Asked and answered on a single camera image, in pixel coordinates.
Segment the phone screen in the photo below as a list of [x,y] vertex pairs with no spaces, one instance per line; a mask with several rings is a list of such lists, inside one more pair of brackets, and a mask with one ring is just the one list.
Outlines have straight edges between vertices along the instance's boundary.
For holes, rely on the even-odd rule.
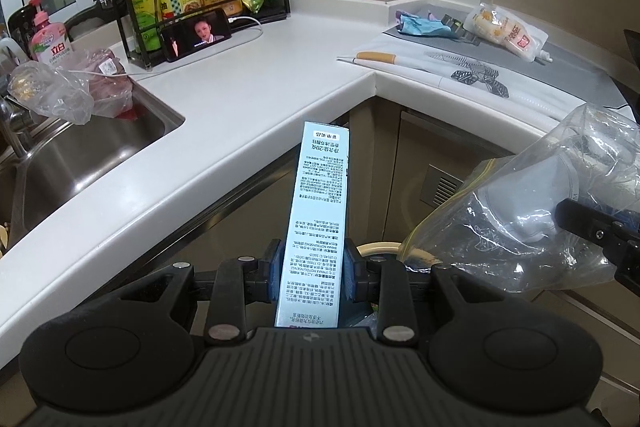
[[169,62],[186,57],[231,37],[222,8],[193,15],[160,30],[162,50]]

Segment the woman on screen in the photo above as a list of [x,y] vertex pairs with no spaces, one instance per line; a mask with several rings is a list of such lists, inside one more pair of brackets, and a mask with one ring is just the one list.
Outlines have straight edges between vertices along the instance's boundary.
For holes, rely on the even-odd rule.
[[193,30],[199,36],[203,44],[211,44],[212,42],[224,39],[222,35],[213,35],[211,33],[211,24],[206,19],[198,19],[193,25]]

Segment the faucet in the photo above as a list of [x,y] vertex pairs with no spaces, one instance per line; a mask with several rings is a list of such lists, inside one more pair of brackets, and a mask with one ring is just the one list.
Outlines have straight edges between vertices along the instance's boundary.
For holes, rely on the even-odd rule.
[[16,157],[21,159],[29,154],[35,144],[29,126],[41,122],[34,121],[28,109],[7,99],[7,85],[7,78],[0,76],[0,134],[14,149]]

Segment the white cable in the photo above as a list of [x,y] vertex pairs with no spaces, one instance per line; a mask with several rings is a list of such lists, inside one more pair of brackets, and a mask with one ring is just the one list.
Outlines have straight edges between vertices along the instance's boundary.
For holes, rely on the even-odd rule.
[[[205,55],[200,57],[198,60],[194,60],[193,62],[189,62],[189,64],[195,64],[196,62],[199,62],[201,60],[203,60],[204,58],[209,58],[209,57],[214,57],[215,55],[218,55],[222,52],[226,52],[228,50],[232,50],[233,48],[237,48],[238,46],[242,46],[243,44],[248,44],[249,42],[255,41],[255,39],[259,38],[262,36],[262,34],[264,33],[264,29],[262,28],[262,23],[258,20],[255,19],[253,17],[248,17],[245,15],[241,15],[238,17],[230,17],[229,18],[229,22],[234,22],[240,19],[246,19],[246,20],[250,20],[256,23],[256,25],[258,26],[258,29],[260,30],[260,33],[258,33],[253,39],[250,39],[248,41],[245,42],[239,42],[238,44],[236,44],[235,46],[231,46],[230,48],[225,48],[224,50],[220,50],[218,53],[214,53],[213,55]],[[169,73],[171,71],[177,70],[178,68],[181,68],[183,66],[188,66],[189,64],[180,64],[179,66],[176,66],[174,68],[170,68],[169,70],[162,70],[162,71],[158,71],[156,73],[150,73],[148,71],[140,71],[139,73],[115,73],[115,74],[103,74],[103,73],[93,73],[93,74],[99,74],[100,76],[131,76],[133,74],[146,74],[146,78],[151,78],[152,76],[158,76],[158,74],[165,74],[165,73]],[[69,73],[91,73],[91,71],[74,71],[74,70],[67,70]]]

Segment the kitchen counter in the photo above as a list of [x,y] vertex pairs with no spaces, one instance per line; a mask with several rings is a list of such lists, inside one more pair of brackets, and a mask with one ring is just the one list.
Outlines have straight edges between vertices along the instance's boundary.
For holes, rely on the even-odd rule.
[[[39,324],[76,306],[298,144],[305,120],[330,122],[377,95],[513,152],[549,130],[413,80],[336,60],[391,26],[398,3],[292,5],[288,20],[266,25],[255,41],[222,52],[213,46],[183,59],[177,70],[137,77],[185,122],[64,204],[0,259],[0,367]],[[244,30],[222,44],[235,45],[256,31]]]

